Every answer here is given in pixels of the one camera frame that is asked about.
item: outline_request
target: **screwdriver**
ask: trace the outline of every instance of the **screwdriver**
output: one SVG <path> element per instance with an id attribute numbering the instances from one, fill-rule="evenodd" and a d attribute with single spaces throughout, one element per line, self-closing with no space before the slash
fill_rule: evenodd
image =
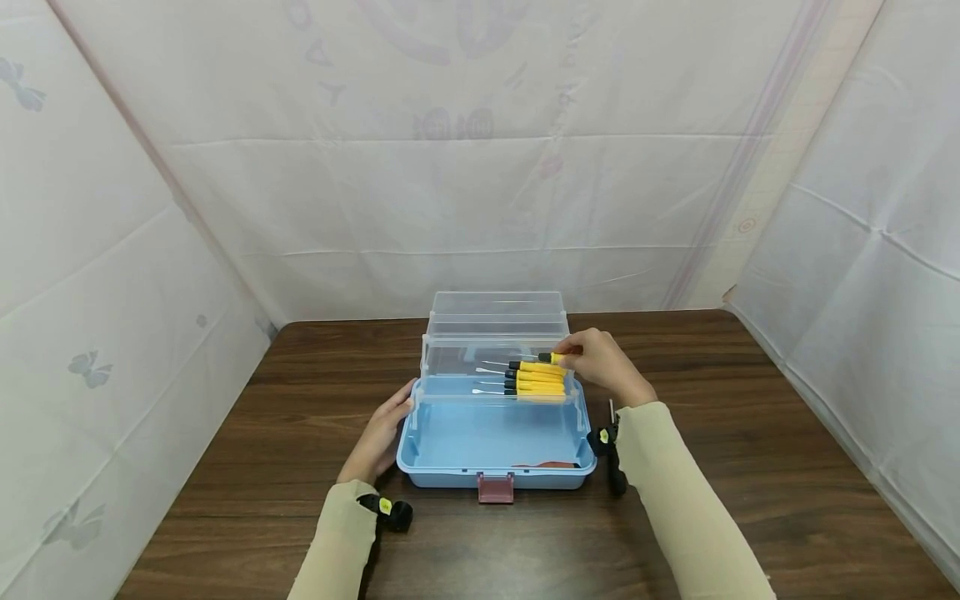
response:
<path id="1" fill-rule="evenodd" d="M 520 354 L 520 356 L 526 356 L 528 358 L 536 358 L 542 363 L 547 365 L 559 365 L 560 359 L 564 358 L 562 354 L 557 352 L 541 352 L 540 354 Z"/>
<path id="2" fill-rule="evenodd" d="M 566 375 L 566 369 L 563 367 L 557 367 L 555 365 L 543 365 L 541 363 L 528 363 L 525 360 L 512 360 L 509 363 L 494 363 L 492 360 L 482 360 L 480 362 L 487 363 L 488 365 L 507 367 L 508 369 L 512 369 L 514 371 L 544 372 L 560 376 Z"/>
<path id="3" fill-rule="evenodd" d="M 541 394 L 540 392 L 488 392 L 487 390 L 473 390 L 473 393 L 493 394 L 495 396 L 518 396 L 530 402 L 547 402 L 551 404 L 559 404 L 565 399 L 565 396 L 562 394 Z"/>
<path id="4" fill-rule="evenodd" d="M 477 372 L 489 372 L 497 375 L 503 375 L 507 379 L 515 379 L 517 381 L 540 381 L 543 383 L 563 383 L 564 378 L 559 375 L 549 374 L 545 372 L 529 372 L 529 371 L 494 371 L 492 369 L 484 369 L 483 367 L 477 367 Z"/>
<path id="5" fill-rule="evenodd" d="M 553 383 L 540 383 L 540 382 L 530 382 L 530 381 L 477 381 L 477 383 L 482 383 L 484 385 L 499 385 L 503 386 L 504 390 L 521 390 L 522 392 L 544 392 L 549 394 L 566 394 L 566 388 L 563 383 L 553 384 Z"/>

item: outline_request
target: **beige sleeve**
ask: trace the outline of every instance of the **beige sleeve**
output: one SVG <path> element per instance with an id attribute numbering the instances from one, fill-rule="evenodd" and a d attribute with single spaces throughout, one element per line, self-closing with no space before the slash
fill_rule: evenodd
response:
<path id="1" fill-rule="evenodd" d="M 360 481 L 330 488 L 287 600 L 356 600 L 376 537 L 376 515 L 357 502 L 365 493 L 376 490 Z"/>
<path id="2" fill-rule="evenodd" d="M 662 402 L 621 409 L 620 468 L 640 493 L 684 599 L 770 600 L 774 592 Z"/>

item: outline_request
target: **plastic toolbox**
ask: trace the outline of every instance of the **plastic toolbox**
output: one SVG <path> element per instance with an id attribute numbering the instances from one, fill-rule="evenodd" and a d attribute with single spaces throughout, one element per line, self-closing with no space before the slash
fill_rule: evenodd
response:
<path id="1" fill-rule="evenodd" d="M 423 336 L 416 402 L 396 461 L 422 488 L 476 488 L 481 502 L 513 490 L 572 490 L 596 467 L 583 388 L 569 372 L 561 396 L 503 396 L 509 363 L 548 352 L 569 334 L 559 292 L 439 292 Z"/>

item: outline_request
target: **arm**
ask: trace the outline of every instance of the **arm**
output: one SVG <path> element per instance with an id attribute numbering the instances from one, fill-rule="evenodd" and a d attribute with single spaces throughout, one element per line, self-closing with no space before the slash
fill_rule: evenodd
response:
<path id="1" fill-rule="evenodd" d="M 287 600 L 354 600 L 376 536 L 376 515 L 356 501 L 376 490 L 353 480 L 340 483 L 326 495 L 306 558 Z"/>
<path id="2" fill-rule="evenodd" d="M 619 410 L 620 468 L 640 494 L 682 598 L 772 600 L 753 551 L 697 467 L 653 387 L 609 333 L 573 334 L 562 366 L 611 390 Z"/>
<path id="3" fill-rule="evenodd" d="M 396 432 L 413 409 L 413 380 L 380 405 L 330 488 L 287 600 L 354 600 L 376 537 L 376 515 L 357 498 L 394 463 Z"/>

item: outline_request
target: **black wrist strap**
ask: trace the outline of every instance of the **black wrist strap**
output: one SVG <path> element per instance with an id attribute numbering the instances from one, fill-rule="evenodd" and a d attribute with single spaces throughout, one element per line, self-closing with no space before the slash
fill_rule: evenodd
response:
<path id="1" fill-rule="evenodd" d="M 414 507 L 403 500 L 393 502 L 375 493 L 365 493 L 357 498 L 360 506 L 376 514 L 376 522 L 382 523 L 391 531 L 406 533 L 414 520 Z"/>
<path id="2" fill-rule="evenodd" d="M 607 483 L 614 496 L 621 496 L 627 491 L 627 476 L 620 470 L 620 455 L 616 451 L 616 436 L 619 432 L 620 416 L 614 414 L 613 423 L 587 434 L 587 442 L 593 453 L 607 457 Z"/>

